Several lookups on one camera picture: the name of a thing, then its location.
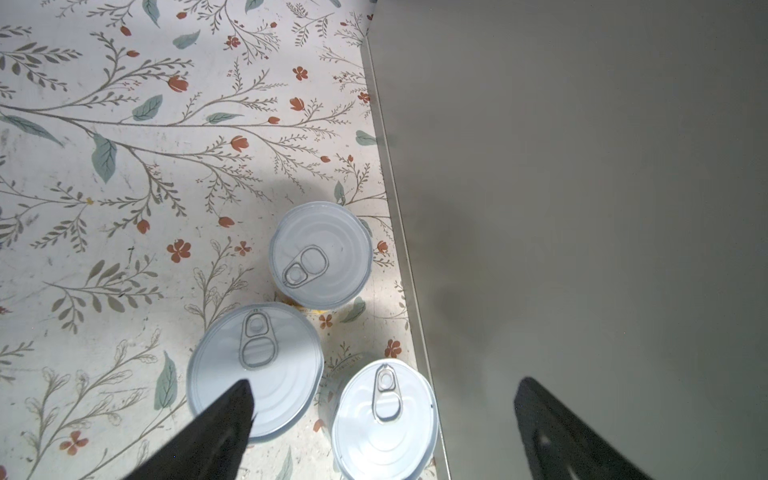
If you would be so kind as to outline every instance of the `white can lid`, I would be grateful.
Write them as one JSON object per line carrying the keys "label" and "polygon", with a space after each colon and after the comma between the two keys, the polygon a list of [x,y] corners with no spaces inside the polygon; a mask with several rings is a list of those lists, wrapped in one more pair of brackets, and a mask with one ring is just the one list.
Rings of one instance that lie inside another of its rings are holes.
{"label": "white can lid", "polygon": [[353,299],[371,273],[371,238],[360,220],[330,202],[291,209],[270,242],[277,287],[300,305],[330,310]]}
{"label": "white can lid", "polygon": [[437,432],[435,394],[426,379],[399,360],[376,360],[342,392],[331,429],[333,457],[352,480],[418,478]]}
{"label": "white can lid", "polygon": [[198,415],[237,380],[247,379],[255,419],[250,441],[272,439],[309,408],[323,374],[320,338],[283,303],[244,306],[216,321],[187,369],[187,398]]}

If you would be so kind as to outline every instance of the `pull ring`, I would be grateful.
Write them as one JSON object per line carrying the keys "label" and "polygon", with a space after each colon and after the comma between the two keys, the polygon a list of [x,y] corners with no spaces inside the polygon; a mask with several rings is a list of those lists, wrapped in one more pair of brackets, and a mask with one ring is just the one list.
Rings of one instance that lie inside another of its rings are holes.
{"label": "pull ring", "polygon": [[252,310],[245,316],[239,357],[240,364],[248,370],[267,366],[277,357],[277,338],[266,312]]}
{"label": "pull ring", "polygon": [[[394,393],[397,397],[397,412],[388,416],[382,417],[376,410],[376,405],[379,403],[382,395],[385,393]],[[373,381],[373,404],[371,410],[373,411],[373,418],[380,424],[388,422],[395,422],[400,418],[402,414],[402,395],[400,395],[400,384],[397,381],[397,375],[395,369],[389,364],[385,363],[376,370],[376,377]]]}
{"label": "pull ring", "polygon": [[[312,268],[307,265],[305,255],[309,252],[317,252],[323,258],[323,266],[321,268]],[[304,247],[298,255],[288,264],[285,270],[283,270],[283,283],[289,288],[299,288],[300,286],[311,282],[318,276],[323,275],[328,270],[328,256],[317,245],[309,245]]]}

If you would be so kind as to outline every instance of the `floral patterned surface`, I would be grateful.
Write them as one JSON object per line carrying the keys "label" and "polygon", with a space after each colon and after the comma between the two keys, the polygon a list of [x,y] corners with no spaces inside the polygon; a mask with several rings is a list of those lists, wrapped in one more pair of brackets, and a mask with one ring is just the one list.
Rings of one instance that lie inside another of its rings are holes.
{"label": "floral patterned surface", "polygon": [[[375,249],[360,297],[310,316],[326,368],[413,364],[359,53],[373,7],[3,2],[0,480],[118,478],[183,428],[194,347],[278,298],[269,240],[307,201]],[[338,478],[318,401],[241,477]]]}

